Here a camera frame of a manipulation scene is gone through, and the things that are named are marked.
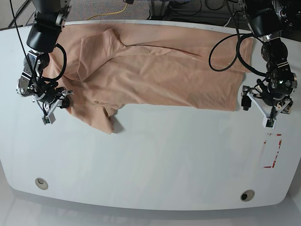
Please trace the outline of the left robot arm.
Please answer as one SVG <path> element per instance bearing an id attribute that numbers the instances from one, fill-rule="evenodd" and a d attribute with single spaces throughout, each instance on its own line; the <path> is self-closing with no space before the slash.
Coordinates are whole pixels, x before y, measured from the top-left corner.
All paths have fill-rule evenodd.
<path id="1" fill-rule="evenodd" d="M 251 30 L 240 36 L 237 43 L 238 59 L 250 72 L 263 77 L 254 87 L 244 86 L 241 105 L 247 111 L 251 104 L 257 105 L 264 115 L 263 126 L 272 128 L 280 113 L 289 114 L 293 101 L 290 95 L 297 88 L 297 76 L 287 61 L 288 51 L 281 41 L 282 26 L 270 0 L 239 1 Z M 261 56 L 267 71 L 262 73 L 248 65 L 240 55 L 240 45 L 246 38 L 262 41 Z"/>

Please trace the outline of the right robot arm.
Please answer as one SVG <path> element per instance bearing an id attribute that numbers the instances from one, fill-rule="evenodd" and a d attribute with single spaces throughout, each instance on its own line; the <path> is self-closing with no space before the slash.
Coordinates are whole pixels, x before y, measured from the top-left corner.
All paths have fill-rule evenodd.
<path id="1" fill-rule="evenodd" d="M 57 43 L 70 13 L 68 0 L 34 0 L 34 21 L 30 30 L 27 46 L 30 51 L 24 55 L 24 69 L 17 82 L 16 91 L 22 97 L 32 97 L 43 111 L 44 124 L 55 121 L 54 110 L 69 107 L 68 95 L 71 90 L 58 87 L 67 66 L 67 54 Z M 63 54 L 63 66 L 54 78 L 43 76 L 43 71 L 50 63 L 49 54 L 55 48 Z"/>

